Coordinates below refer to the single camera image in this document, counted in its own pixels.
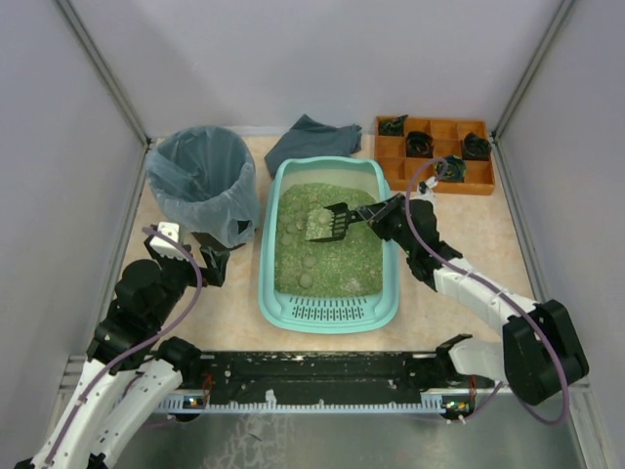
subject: metal frame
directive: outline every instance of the metal frame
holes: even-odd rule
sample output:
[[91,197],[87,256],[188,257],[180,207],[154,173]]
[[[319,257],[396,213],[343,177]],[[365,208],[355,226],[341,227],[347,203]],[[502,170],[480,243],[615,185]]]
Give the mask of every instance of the metal frame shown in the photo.
[[[523,214],[521,200],[514,184],[510,165],[504,150],[505,143],[502,141],[502,138],[517,113],[519,105],[530,89],[535,76],[568,24],[574,12],[575,4],[576,0],[561,1],[529,65],[525,69],[517,88],[508,101],[499,122],[491,134],[491,143],[493,145],[497,168],[501,176],[501,183],[508,201],[515,231],[519,239],[525,269],[527,270],[534,296],[541,301],[546,300],[549,296],[548,283],[542,273],[538,255],[534,248],[535,244],[532,241],[531,230]],[[620,467],[620,465],[617,461],[614,448],[611,445],[611,438],[605,428],[601,410],[592,391],[590,381],[586,378],[578,384],[584,385],[586,387],[586,392],[571,392],[570,414],[584,461],[588,467],[593,469],[616,469]]]
[[551,23],[547,27],[547,31],[545,31],[545,34],[540,40],[531,61],[529,61],[529,65],[525,69],[525,72],[517,85],[517,88],[506,104],[506,107],[499,118],[499,122],[492,132],[495,141],[501,139],[506,132],[506,128],[510,124],[510,119],[512,119],[512,116],[517,111],[517,107],[521,103],[525,93],[527,93],[527,89],[531,85],[534,76],[536,76],[536,73],[540,69],[542,63],[544,63],[545,58],[554,46],[556,39],[560,37],[560,33],[563,31],[564,26],[570,18],[576,1],[577,0],[562,0],[558,6]]
[[[114,77],[110,67],[105,62],[104,57],[100,53],[91,35],[85,28],[82,20],[71,5],[70,0],[53,0],[62,14],[69,29],[73,32],[78,42],[83,47],[88,60],[94,66],[94,69],[102,80],[111,98],[118,106],[120,112],[126,119],[128,125],[133,129],[137,138],[145,145],[146,152],[150,148],[151,138],[137,114],[122,86]],[[502,148],[501,138],[505,135],[511,119],[515,115],[520,103],[522,102],[527,90],[529,89],[536,73],[544,63],[549,51],[552,49],[555,41],[560,37],[566,22],[570,18],[575,5],[575,0],[562,0],[551,24],[540,41],[532,60],[525,70],[515,92],[509,100],[502,116],[492,133],[492,144],[495,152],[495,159],[501,175],[502,185],[508,200],[509,208],[513,217],[513,222],[519,237],[519,244],[525,266],[529,275],[530,283],[537,299],[544,300],[547,297],[546,280],[540,270],[540,265],[533,248],[530,230],[523,216],[519,196],[514,186],[513,178],[510,172],[504,149]],[[137,180],[133,193],[125,207],[125,219],[120,230],[117,240],[118,249],[111,259],[109,275],[106,284],[103,287],[100,303],[101,309],[99,317],[101,320],[107,310],[108,302],[112,297],[113,286],[119,276],[121,265],[125,255],[125,247],[127,246],[130,232],[135,219],[135,214],[139,206],[139,200],[145,182],[145,155],[141,158],[136,168]],[[67,395],[70,394],[75,387],[75,379],[80,374],[80,369],[84,362],[84,357],[69,357],[67,368],[63,375],[61,387],[59,389],[57,401],[53,409],[51,418],[51,427],[49,432],[54,429],[54,425],[58,421],[66,404]],[[433,389],[431,393],[444,394],[445,392],[453,393],[454,390]],[[571,386],[571,417],[577,434],[577,439],[581,447],[584,460],[588,467],[598,469],[610,469],[618,467],[618,463],[614,456],[613,449],[609,447],[610,441],[607,435],[604,423],[600,418],[600,412],[597,401],[592,392],[590,384],[587,380]]]
[[103,55],[100,53],[100,50],[87,31],[87,28],[85,28],[84,23],[78,16],[78,13],[74,9],[73,5],[69,0],[52,1],[59,8],[67,26],[82,46],[85,54],[87,55],[87,59],[89,59],[89,62],[91,62],[94,66],[96,74],[103,82],[111,98],[119,108],[119,111],[128,122],[128,125],[133,129],[135,135],[137,135],[137,138],[141,141],[141,143],[148,146],[150,138],[147,135],[146,129],[144,128],[139,115],[132,106],[128,96],[123,91],[123,88],[110,71],[110,67],[104,60]]

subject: trash can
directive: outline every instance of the trash can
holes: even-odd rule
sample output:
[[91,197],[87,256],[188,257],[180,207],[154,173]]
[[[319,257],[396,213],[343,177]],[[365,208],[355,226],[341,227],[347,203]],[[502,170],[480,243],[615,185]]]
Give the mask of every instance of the trash can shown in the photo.
[[191,127],[147,155],[147,182],[170,220],[213,249],[253,239],[260,225],[256,166],[243,140],[228,129]]

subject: white wall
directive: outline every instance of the white wall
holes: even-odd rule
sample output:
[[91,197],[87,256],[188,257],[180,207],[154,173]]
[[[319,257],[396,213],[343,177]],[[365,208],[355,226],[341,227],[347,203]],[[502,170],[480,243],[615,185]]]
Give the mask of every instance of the white wall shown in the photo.
[[151,136],[503,111],[559,0],[73,0]]
[[52,1],[0,7],[0,467],[93,332],[142,146]]
[[624,2],[578,2],[503,140],[548,290],[571,311],[625,463],[623,18]]

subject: gray cloth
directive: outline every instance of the gray cloth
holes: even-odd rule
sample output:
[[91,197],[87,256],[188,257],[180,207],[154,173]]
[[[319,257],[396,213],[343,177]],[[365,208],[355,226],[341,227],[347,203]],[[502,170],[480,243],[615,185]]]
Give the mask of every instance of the gray cloth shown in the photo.
[[359,125],[332,127],[303,115],[265,156],[271,177],[287,159],[312,156],[350,156],[360,150]]

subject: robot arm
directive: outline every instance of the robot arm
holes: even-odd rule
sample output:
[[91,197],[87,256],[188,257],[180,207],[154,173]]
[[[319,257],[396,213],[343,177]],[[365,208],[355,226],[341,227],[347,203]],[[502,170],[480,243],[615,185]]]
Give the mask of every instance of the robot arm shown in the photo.
[[466,275],[443,265],[416,240],[407,223],[403,194],[359,207],[356,212],[378,237],[399,244],[407,255],[410,271],[418,280],[471,309],[502,337],[503,347],[501,343],[489,343],[469,335],[460,335],[442,344],[439,349],[448,355],[454,370],[459,374],[507,382],[515,394],[530,405],[538,405],[562,389],[544,345],[529,323],[503,300],[502,293],[505,293],[544,332],[560,359],[566,381],[570,384],[586,376],[589,366],[584,351],[568,311],[561,303],[550,300],[540,304],[479,275],[500,290],[494,293],[474,277],[477,272],[460,252],[440,240],[432,192],[435,184],[434,178],[420,184],[417,198],[409,203],[411,221],[435,253],[466,271]]
[[[182,239],[176,224],[161,223],[158,231],[174,242]],[[148,348],[117,359],[154,337],[187,287],[197,285],[195,270],[173,245],[150,236],[145,246],[152,260],[130,264],[115,285],[116,298],[96,328],[78,386],[53,434],[17,469],[109,469],[163,398],[197,374],[200,351],[176,337],[163,342],[133,387]],[[200,252],[207,266],[200,269],[202,286],[222,286],[229,254]]]

